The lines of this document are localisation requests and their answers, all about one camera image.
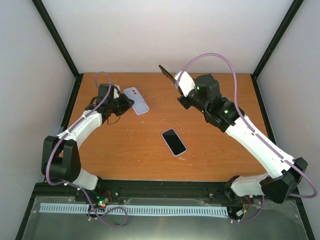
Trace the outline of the lavender phone case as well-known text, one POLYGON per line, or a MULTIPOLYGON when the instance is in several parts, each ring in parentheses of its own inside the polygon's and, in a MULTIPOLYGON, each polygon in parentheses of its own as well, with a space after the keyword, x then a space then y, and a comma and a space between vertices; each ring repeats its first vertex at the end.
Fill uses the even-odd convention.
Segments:
POLYGON ((150 108, 147 105, 146 101, 138 91, 136 87, 130 87, 123 90, 123 93, 131 100, 134 101, 132 108, 136 115, 143 115, 147 113, 150 108))

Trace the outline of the black smartphone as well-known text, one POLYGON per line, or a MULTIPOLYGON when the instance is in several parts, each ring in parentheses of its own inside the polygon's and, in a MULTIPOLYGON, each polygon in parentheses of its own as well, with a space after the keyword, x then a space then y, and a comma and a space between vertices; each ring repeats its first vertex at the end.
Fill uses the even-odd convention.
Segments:
POLYGON ((171 81, 172 85, 174 85, 176 82, 174 76, 171 73, 169 73, 161 64, 159 64, 158 67, 162 74, 171 81))

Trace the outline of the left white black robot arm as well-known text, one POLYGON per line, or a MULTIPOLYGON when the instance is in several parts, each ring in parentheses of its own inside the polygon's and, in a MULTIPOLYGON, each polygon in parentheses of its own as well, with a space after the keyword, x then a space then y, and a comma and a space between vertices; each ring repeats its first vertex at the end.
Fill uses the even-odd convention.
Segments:
POLYGON ((101 84, 82 115, 65 131, 47 136, 43 142, 41 172, 52 186, 64 184, 86 189, 92 201, 103 198, 104 188, 98 185, 99 177, 82 168, 79 149, 84 141, 114 114, 122 116, 134 100, 114 84, 101 84))

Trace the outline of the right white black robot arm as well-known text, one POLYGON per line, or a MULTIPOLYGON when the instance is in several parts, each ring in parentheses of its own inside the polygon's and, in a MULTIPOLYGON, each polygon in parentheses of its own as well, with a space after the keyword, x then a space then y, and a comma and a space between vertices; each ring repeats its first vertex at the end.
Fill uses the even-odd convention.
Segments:
POLYGON ((261 175, 233 176, 224 186, 228 201, 253 195, 283 203, 301 181, 300 172, 306 171, 308 163, 283 152, 259 131, 242 109, 222 96, 219 82, 211 74, 192 78, 187 72, 179 72, 173 82, 185 109, 195 107, 202 112, 207 123, 239 142, 266 170, 261 175))

